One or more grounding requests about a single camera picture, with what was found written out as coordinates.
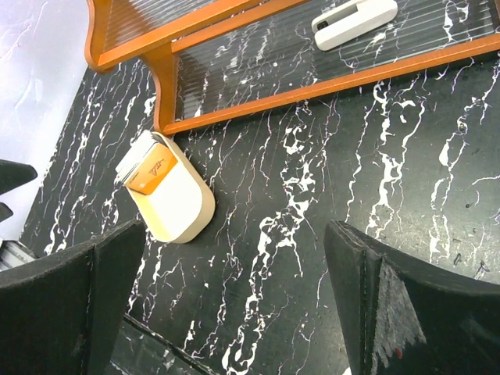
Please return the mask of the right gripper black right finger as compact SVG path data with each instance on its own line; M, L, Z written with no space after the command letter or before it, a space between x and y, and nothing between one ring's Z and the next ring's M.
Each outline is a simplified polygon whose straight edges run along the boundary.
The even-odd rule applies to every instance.
M499 287L332 220L323 246L354 374L496 374Z

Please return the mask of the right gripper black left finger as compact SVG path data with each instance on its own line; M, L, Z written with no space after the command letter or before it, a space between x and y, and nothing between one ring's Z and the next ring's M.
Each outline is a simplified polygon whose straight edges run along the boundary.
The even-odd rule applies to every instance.
M145 249L131 220L1 273L3 374L102 374Z

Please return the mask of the beige card box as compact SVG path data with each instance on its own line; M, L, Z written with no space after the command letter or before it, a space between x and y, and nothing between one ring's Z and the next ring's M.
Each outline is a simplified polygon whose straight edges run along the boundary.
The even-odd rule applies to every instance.
M150 195L123 185L154 239L165 243L187 243L211 221L216 208L214 194L178 145L155 133L162 138L162 145L175 155L177 164Z

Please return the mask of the orange credit card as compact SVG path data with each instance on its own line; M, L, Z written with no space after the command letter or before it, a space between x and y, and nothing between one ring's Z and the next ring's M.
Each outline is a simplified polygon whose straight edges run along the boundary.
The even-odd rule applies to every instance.
M133 168L124 185L143 195L150 195L176 164L177 158L170 149L155 143Z

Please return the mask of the white card stack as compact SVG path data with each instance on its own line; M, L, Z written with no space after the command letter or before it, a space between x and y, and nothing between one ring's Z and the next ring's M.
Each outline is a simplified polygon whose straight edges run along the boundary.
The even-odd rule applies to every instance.
M126 184L132 177L134 171L140 166L143 158L152 150L156 144L162 144L163 140L159 134L144 130L140 136L131 143L130 149L121 159L116 167L117 179Z

